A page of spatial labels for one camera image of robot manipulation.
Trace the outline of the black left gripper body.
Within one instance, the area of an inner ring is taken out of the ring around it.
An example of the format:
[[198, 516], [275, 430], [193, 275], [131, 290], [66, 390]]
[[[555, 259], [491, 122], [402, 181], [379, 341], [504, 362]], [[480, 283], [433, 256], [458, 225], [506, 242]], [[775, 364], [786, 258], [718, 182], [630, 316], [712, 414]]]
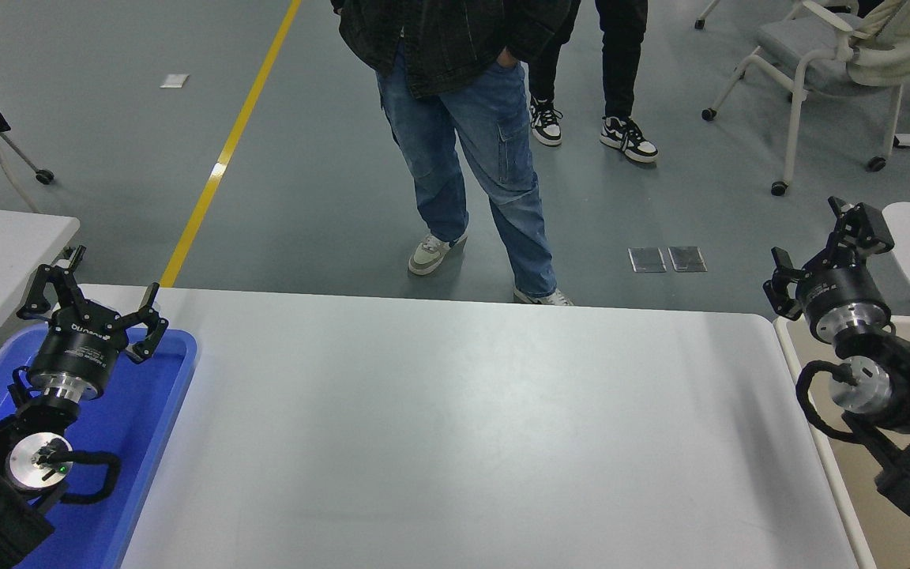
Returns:
[[119, 314], [108, 307], [81, 317], [73, 307], [61, 307], [48, 321], [46, 338], [28, 367], [30, 386], [42, 390], [58, 375], [83, 379], [95, 390], [111, 381], [119, 352], [129, 345], [129, 336], [115, 322]]

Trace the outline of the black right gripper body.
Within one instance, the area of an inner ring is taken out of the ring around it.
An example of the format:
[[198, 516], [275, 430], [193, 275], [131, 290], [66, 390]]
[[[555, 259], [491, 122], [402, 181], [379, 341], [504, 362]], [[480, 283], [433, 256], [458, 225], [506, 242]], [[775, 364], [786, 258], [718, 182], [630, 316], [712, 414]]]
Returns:
[[795, 285], [795, 299], [814, 337], [889, 324], [889, 307], [864, 266], [814, 271]]

